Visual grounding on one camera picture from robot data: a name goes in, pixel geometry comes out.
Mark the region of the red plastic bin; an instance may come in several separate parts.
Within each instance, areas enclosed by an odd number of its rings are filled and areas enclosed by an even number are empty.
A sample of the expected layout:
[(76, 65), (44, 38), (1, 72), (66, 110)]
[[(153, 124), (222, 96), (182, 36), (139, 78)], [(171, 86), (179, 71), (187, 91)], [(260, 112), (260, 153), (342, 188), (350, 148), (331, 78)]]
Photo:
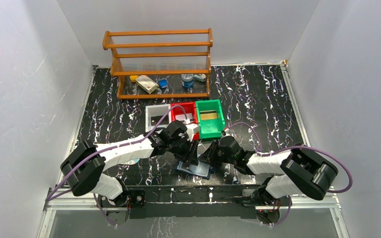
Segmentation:
[[(199, 139), (199, 124), (196, 115), (196, 105), (195, 102), (186, 103), (175, 103), (171, 105), (171, 118), (172, 121), (167, 126), (167, 130), (170, 134), (182, 134), (187, 135), (188, 140), (198, 140)], [(174, 116), (178, 114), (188, 114), (191, 113), (195, 122), (184, 124), (179, 120), (175, 120)]]

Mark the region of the navy blue card holder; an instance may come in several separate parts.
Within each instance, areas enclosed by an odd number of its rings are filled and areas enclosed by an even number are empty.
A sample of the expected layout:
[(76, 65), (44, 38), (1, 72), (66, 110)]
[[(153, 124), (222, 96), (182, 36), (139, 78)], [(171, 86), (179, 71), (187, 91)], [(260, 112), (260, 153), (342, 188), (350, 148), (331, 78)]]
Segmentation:
[(199, 162), (197, 166), (187, 165), (181, 161), (178, 162), (178, 171), (188, 173), (190, 175), (198, 176), (203, 179), (210, 179), (211, 175), (215, 173), (216, 168), (205, 162)]

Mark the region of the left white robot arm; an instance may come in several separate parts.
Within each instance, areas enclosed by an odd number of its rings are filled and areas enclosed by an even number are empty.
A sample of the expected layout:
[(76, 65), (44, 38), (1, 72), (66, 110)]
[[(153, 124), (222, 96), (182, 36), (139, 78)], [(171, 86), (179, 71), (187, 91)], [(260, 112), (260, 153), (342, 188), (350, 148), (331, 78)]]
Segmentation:
[(94, 145), (83, 141), (61, 164), (65, 182), (74, 196), (95, 193), (107, 198), (116, 206), (124, 206), (130, 199), (130, 192), (118, 178), (104, 174), (104, 171), (135, 160), (172, 153), (177, 159), (184, 159), (195, 145), (193, 137), (199, 132), (199, 125), (175, 120), (166, 128), (154, 128), (136, 138)]

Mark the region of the wooden shelf rack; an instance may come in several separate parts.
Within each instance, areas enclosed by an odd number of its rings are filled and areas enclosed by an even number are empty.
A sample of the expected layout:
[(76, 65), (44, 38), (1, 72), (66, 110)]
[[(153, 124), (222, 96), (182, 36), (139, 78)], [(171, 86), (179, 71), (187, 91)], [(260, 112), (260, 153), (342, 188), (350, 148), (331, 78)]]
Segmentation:
[[(106, 31), (102, 47), (112, 53), (110, 74), (119, 79), (117, 98), (208, 98), (213, 47), (211, 28), (191, 30)], [(132, 75), (204, 74), (206, 91), (200, 93), (124, 94)]]

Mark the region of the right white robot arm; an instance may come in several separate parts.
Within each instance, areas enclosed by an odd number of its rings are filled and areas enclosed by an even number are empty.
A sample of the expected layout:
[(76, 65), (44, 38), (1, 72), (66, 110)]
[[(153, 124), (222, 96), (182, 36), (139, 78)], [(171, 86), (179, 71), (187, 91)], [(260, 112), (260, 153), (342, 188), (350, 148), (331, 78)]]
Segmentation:
[(241, 203), (273, 205), (293, 194), (323, 200), (338, 175), (333, 163), (305, 146), (266, 155), (245, 150), (232, 136), (214, 140), (198, 159), (215, 167), (222, 163), (233, 165), (244, 175), (270, 175), (257, 191), (244, 195)]

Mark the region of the green plastic bin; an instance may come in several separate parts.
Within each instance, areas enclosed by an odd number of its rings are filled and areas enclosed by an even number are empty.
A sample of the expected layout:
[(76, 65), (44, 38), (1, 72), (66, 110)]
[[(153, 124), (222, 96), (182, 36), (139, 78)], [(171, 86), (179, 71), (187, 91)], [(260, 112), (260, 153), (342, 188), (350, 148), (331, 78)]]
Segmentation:
[[(222, 106), (219, 99), (196, 101), (196, 114), (200, 127), (200, 139), (212, 139), (222, 136), (222, 131), (225, 129), (225, 119), (223, 116)], [(218, 114), (218, 119), (200, 120), (199, 114), (201, 111), (214, 110)]]

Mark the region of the blue toothbrush blister pack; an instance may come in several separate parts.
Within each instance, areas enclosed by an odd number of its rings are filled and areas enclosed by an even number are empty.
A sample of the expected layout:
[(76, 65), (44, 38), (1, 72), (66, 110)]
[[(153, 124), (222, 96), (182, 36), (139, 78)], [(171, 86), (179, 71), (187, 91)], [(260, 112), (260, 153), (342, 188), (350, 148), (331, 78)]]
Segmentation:
[(139, 161), (140, 161), (140, 159), (134, 159), (134, 160), (128, 161), (126, 163), (126, 165), (134, 165), (134, 164), (138, 163)]

